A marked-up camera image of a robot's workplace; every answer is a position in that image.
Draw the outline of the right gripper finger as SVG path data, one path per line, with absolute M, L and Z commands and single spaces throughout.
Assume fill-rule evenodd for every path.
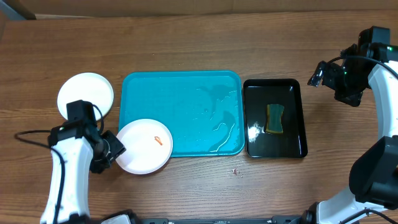
M 317 67 L 316 67 L 316 69 L 315 69 L 315 71 L 314 71 L 314 73 L 313 73 L 313 75 L 308 80 L 307 85 L 318 87 L 320 82 L 321 82 L 321 80 L 323 79 L 325 67 L 326 67 L 326 62 L 325 61 L 319 62 Z
M 336 91 L 335 100 L 350 105 L 352 107 L 358 107 L 361 103 L 362 95 L 362 91 L 359 93 L 339 93 Z

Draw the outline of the pinkish white plate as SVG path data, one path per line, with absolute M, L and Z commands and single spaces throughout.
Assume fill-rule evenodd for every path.
M 125 151 L 116 159 L 126 172 L 145 175 L 163 167 L 171 157 L 173 139 L 169 129 L 153 119 L 138 119 L 118 132 Z

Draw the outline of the green yellow sponge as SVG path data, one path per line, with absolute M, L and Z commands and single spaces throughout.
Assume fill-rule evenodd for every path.
M 282 134 L 282 117 L 284 113 L 284 106 L 280 104 L 267 105 L 267 123 L 266 132 L 271 134 Z

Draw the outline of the white plate top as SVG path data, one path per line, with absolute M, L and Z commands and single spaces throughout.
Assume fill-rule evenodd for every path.
M 58 110 L 65 119 L 68 119 L 67 103 L 78 100 L 96 105 L 105 117 L 113 105 L 114 91 L 105 77 L 92 72 L 80 73 L 69 78 L 58 92 Z

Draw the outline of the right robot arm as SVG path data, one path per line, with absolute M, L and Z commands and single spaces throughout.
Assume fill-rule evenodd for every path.
M 273 217 L 273 223 L 359 223 L 369 215 L 397 209 L 397 46 L 367 41 L 318 64 L 308 83 L 325 85 L 335 99 L 358 106 L 370 88 L 376 102 L 378 140 L 352 166 L 349 185 L 329 200 L 315 202 L 302 216 Z

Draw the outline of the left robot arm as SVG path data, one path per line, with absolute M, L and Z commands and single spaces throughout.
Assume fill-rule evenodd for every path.
M 55 127 L 49 136 L 52 178 L 41 223 L 88 223 L 89 173 L 102 173 L 126 149 L 111 132 Z

